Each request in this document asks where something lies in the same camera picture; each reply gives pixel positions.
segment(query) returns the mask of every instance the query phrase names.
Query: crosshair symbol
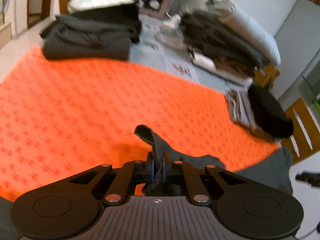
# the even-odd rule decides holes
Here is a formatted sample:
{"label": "crosshair symbol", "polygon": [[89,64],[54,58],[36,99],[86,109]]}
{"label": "crosshair symbol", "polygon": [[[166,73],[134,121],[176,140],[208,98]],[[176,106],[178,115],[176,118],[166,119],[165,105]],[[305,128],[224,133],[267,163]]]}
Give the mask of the crosshair symbol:
{"label": "crosshair symbol", "polygon": [[159,205],[159,204],[161,204],[163,201],[162,201],[161,199],[157,198],[157,199],[154,200],[153,202]]}

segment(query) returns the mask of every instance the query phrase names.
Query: white floor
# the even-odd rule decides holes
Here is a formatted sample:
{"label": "white floor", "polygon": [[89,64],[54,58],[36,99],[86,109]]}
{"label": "white floor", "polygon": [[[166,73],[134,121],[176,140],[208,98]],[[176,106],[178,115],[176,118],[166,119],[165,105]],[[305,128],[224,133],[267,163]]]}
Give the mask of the white floor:
{"label": "white floor", "polygon": [[[50,23],[49,19],[35,25],[17,40],[11,41],[0,50],[0,82],[16,65],[20,57],[32,46],[41,45],[42,39],[39,32]],[[314,171],[320,173],[320,153],[293,166],[290,170],[290,179],[293,186],[293,195],[300,201],[304,208],[305,216],[301,229],[297,234],[300,238],[310,232],[320,222],[320,189],[314,189],[304,183],[295,181],[295,175],[302,171]],[[307,240],[318,240],[320,236],[313,233]]]}

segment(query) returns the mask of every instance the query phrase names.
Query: pile of clothes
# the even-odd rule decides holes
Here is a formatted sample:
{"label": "pile of clothes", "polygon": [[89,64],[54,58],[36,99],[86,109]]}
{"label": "pile of clothes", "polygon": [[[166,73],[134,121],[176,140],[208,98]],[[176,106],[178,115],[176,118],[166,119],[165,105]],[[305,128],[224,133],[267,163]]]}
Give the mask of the pile of clothes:
{"label": "pile of clothes", "polygon": [[129,58],[130,46],[139,42],[141,32],[136,4],[133,0],[98,1],[98,5],[73,2],[73,14],[58,16],[40,34],[46,59]]}
{"label": "pile of clothes", "polygon": [[293,121],[287,117],[266,88],[252,85],[247,91],[226,93],[233,123],[249,130],[252,135],[277,142],[293,134]]}
{"label": "pile of clothes", "polygon": [[180,29],[194,65],[241,78],[266,65],[278,66],[272,35],[230,0],[175,0],[170,14],[181,16]]}

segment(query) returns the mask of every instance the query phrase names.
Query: red object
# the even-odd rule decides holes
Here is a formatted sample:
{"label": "red object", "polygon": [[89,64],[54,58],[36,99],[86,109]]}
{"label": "red object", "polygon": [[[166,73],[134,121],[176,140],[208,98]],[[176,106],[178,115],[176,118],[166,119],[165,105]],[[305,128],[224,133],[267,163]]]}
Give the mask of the red object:
{"label": "red object", "polygon": [[220,92],[125,61],[47,61],[34,47],[0,85],[0,196],[14,201],[102,163],[146,159],[139,124],[230,171],[278,149],[233,124]]}

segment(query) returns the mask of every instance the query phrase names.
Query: doorway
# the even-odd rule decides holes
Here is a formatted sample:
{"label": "doorway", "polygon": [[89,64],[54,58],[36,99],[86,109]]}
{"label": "doorway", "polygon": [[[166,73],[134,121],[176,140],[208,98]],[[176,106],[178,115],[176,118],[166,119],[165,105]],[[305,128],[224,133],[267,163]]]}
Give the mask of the doorway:
{"label": "doorway", "polygon": [[27,24],[28,29],[49,17],[51,0],[28,0]]}

